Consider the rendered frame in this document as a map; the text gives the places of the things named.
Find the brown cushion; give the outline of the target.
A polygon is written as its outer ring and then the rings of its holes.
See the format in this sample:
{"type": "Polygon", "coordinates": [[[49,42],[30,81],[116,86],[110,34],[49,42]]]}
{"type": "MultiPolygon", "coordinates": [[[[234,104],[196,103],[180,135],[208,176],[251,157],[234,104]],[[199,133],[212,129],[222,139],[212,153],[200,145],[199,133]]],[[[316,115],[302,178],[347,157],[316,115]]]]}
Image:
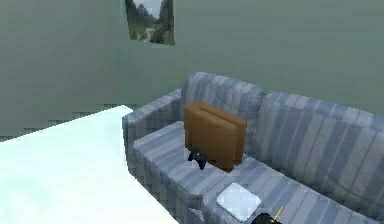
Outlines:
{"type": "Polygon", "coordinates": [[[210,164],[230,172],[242,162],[246,121],[203,102],[184,108],[185,147],[207,155],[210,164]]]}

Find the black game controller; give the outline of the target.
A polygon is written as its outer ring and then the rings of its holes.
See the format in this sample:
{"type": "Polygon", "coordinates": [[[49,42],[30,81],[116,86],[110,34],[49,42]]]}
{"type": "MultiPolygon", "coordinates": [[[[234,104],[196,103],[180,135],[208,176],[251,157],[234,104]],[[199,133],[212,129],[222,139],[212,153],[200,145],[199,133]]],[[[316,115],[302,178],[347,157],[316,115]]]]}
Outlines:
{"type": "Polygon", "coordinates": [[[258,216],[254,218],[251,224],[282,224],[282,223],[274,219],[268,213],[260,213],[258,216]]]}
{"type": "Polygon", "coordinates": [[[207,155],[200,152],[198,149],[193,149],[188,156],[188,160],[189,161],[195,160],[198,163],[199,168],[203,170],[207,163],[207,155]]]}

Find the framed landscape picture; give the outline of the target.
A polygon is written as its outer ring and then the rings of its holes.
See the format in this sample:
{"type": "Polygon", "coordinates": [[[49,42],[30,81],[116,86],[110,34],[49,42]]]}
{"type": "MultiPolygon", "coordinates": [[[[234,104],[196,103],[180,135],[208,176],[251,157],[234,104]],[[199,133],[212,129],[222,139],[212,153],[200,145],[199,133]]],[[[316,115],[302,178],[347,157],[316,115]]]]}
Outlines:
{"type": "Polygon", "coordinates": [[[129,38],[175,45],[174,0],[125,0],[129,38]]]}

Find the white square box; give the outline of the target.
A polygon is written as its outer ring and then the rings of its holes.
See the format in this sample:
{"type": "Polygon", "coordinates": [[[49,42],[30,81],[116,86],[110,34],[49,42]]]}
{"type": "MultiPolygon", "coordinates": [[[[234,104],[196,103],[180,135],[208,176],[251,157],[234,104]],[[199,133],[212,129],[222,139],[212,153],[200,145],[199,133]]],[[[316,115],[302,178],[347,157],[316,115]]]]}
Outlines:
{"type": "Polygon", "coordinates": [[[237,221],[245,222],[261,204],[261,198],[238,183],[231,183],[216,198],[216,203],[237,221]]]}

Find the blue striped sofa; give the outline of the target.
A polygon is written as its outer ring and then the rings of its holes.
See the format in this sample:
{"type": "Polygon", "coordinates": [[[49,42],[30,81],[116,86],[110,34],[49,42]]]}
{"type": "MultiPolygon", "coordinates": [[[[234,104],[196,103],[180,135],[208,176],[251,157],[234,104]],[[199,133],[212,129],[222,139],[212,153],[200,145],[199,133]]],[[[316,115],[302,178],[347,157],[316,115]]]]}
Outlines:
{"type": "Polygon", "coordinates": [[[129,173],[179,224],[384,224],[384,118],[372,113],[196,72],[182,88],[122,119],[129,173]],[[203,102],[247,123],[242,162],[201,170],[185,147],[184,108],[203,102]],[[237,221],[216,203],[231,183],[261,198],[237,221]]]}

